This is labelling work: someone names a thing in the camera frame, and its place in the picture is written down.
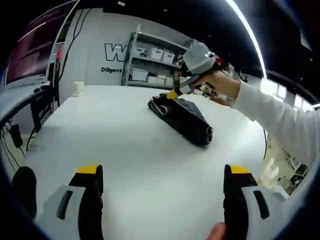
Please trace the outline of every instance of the white shirt sleeve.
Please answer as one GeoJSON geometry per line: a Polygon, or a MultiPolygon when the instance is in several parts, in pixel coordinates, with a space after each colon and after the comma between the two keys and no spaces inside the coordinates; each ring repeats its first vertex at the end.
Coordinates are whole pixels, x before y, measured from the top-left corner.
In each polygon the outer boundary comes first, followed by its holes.
{"type": "Polygon", "coordinates": [[[308,166],[319,153],[320,111],[295,111],[259,88],[241,82],[233,109],[257,121],[282,147],[308,166]]]}

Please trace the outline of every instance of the hand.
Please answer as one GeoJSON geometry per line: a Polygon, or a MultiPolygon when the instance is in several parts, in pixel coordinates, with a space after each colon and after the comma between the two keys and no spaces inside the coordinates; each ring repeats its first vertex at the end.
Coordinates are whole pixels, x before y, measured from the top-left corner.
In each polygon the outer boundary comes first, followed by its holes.
{"type": "Polygon", "coordinates": [[[223,222],[218,222],[212,228],[210,235],[206,240],[224,240],[226,235],[227,226],[223,222]]]}
{"type": "MultiPolygon", "coordinates": [[[[234,80],[231,76],[225,74],[222,71],[214,71],[213,73],[208,73],[206,75],[200,76],[200,78],[193,82],[192,86],[197,86],[203,83],[209,83],[214,87],[214,90],[222,95],[226,95],[233,99],[233,102],[237,99],[240,82],[234,80]]],[[[223,105],[229,106],[232,102],[225,102],[223,105]]]]}

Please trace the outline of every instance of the white cup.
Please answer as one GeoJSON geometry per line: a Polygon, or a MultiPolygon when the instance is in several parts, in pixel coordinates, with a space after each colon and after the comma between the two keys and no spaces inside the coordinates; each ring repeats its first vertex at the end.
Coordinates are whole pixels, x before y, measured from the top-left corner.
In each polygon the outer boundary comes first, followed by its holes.
{"type": "Polygon", "coordinates": [[[81,97],[84,93],[84,81],[75,81],[74,82],[74,97],[81,97]]]}

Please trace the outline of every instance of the metal shelf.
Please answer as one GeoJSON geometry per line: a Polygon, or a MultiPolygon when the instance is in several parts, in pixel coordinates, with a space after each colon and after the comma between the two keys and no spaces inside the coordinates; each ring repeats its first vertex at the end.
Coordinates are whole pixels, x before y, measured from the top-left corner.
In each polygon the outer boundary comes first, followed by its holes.
{"type": "Polygon", "coordinates": [[[187,51],[188,48],[185,46],[182,46],[178,43],[175,43],[173,41],[169,41],[165,38],[159,37],[159,36],[155,36],[149,33],[145,33],[145,32],[138,32],[137,35],[137,41],[142,41],[142,42],[146,42],[146,43],[150,43],[153,45],[157,45],[159,47],[163,47],[165,49],[169,49],[169,50],[173,50],[173,51],[187,51]]]}
{"type": "Polygon", "coordinates": [[[162,65],[166,65],[172,68],[176,68],[179,69],[179,65],[173,64],[173,63],[167,63],[167,62],[163,62],[161,60],[157,60],[157,59],[153,59],[150,57],[145,57],[145,56],[133,56],[133,59],[139,59],[139,60],[143,60],[143,61],[147,61],[147,62],[153,62],[153,63],[157,63],[157,64],[162,64],[162,65]]]}
{"type": "Polygon", "coordinates": [[[128,81],[128,86],[144,87],[144,88],[152,88],[152,89],[164,89],[164,90],[172,90],[174,88],[173,86],[152,84],[146,81],[128,81]]]}

